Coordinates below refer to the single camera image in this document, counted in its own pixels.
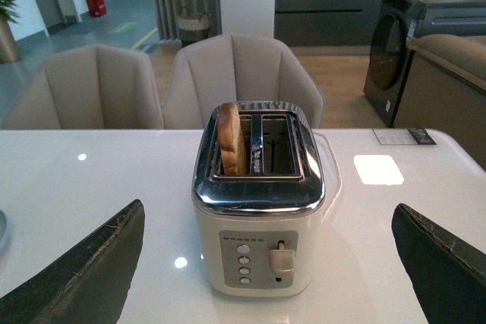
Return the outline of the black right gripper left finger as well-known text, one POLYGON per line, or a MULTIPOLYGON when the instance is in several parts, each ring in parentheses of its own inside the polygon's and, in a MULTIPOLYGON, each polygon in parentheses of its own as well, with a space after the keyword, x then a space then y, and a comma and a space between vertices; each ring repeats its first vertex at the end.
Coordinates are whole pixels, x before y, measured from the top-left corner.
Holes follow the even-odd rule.
POLYGON ((137 268, 144 205, 134 200, 1 298, 3 323, 116 323, 137 268))

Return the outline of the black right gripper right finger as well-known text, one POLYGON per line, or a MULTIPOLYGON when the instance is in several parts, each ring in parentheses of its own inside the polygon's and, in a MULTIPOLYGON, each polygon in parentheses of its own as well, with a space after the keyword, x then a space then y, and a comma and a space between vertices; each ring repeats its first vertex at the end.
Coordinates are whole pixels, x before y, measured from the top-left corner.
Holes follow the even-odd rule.
POLYGON ((403 203, 391 227, 427 321, 484 323, 485 253, 403 203))

